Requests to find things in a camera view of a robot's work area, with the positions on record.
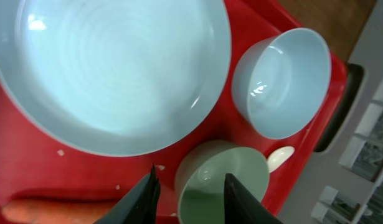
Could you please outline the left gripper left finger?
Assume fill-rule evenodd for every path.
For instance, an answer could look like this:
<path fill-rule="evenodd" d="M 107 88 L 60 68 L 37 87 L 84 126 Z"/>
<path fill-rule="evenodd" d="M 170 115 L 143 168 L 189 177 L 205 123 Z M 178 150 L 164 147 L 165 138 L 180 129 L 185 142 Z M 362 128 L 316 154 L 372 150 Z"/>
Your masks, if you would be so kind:
<path fill-rule="evenodd" d="M 106 215 L 94 224 L 155 224 L 161 185 L 155 165 Z"/>

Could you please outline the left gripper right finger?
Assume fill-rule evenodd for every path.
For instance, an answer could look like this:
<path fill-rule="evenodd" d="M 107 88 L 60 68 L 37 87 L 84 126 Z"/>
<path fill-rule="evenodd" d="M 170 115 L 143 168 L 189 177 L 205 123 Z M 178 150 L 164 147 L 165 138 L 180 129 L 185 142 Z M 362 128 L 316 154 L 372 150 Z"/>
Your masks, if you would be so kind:
<path fill-rule="evenodd" d="M 225 224 L 283 224 L 234 176 L 224 180 Z"/>

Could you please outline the light green bowl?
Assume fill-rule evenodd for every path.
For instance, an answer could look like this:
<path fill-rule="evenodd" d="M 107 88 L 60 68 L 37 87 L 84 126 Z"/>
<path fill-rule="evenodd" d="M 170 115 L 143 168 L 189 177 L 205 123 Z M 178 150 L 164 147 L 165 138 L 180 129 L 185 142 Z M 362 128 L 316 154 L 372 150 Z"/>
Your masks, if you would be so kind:
<path fill-rule="evenodd" d="M 193 149 L 175 176 L 177 217 L 181 224 L 225 222 L 225 175 L 233 174 L 261 201 L 270 173 L 265 156 L 256 149 L 215 140 Z"/>

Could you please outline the light blue bowl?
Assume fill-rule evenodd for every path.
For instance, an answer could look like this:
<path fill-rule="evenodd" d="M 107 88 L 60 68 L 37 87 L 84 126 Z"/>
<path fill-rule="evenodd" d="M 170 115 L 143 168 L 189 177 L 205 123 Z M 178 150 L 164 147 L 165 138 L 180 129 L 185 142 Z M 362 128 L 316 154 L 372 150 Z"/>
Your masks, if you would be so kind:
<path fill-rule="evenodd" d="M 296 28 L 261 40 L 241 56 L 231 94 L 235 107 L 261 136 L 285 139 L 301 131 L 320 109 L 331 79 L 331 54 L 323 37 Z"/>

